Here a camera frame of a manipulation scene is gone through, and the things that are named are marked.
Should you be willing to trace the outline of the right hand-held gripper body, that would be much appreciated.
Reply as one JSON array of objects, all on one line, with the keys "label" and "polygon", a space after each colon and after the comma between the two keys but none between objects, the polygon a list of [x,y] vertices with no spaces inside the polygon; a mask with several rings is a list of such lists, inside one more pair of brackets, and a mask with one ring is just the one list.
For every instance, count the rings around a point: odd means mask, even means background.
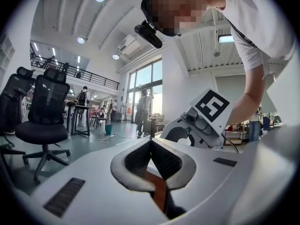
[{"label": "right hand-held gripper body", "polygon": [[224,131],[233,103],[210,88],[189,103],[189,109],[169,122],[162,139],[178,142],[188,139],[192,147],[211,149],[224,140]]}]

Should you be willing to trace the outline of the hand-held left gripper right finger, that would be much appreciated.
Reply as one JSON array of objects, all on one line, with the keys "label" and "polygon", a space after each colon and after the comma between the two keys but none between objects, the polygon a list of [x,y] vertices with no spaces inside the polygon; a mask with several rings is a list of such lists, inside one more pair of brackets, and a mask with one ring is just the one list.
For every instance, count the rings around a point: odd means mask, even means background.
[{"label": "hand-held left gripper right finger", "polygon": [[196,172],[172,190],[181,215],[166,225],[258,225],[266,223],[288,193],[299,167],[299,127],[283,126],[240,154],[159,140],[189,155]]}]

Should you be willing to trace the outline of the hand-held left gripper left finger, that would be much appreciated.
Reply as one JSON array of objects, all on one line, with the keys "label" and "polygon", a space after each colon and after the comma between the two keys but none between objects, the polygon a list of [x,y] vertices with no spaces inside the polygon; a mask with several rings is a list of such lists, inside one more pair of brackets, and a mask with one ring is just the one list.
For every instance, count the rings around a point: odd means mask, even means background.
[{"label": "hand-held left gripper left finger", "polygon": [[70,206],[55,224],[159,225],[168,217],[147,192],[130,191],[111,174],[112,158],[140,142],[133,140],[88,153],[48,178],[31,197],[44,206],[71,178],[85,181]]}]

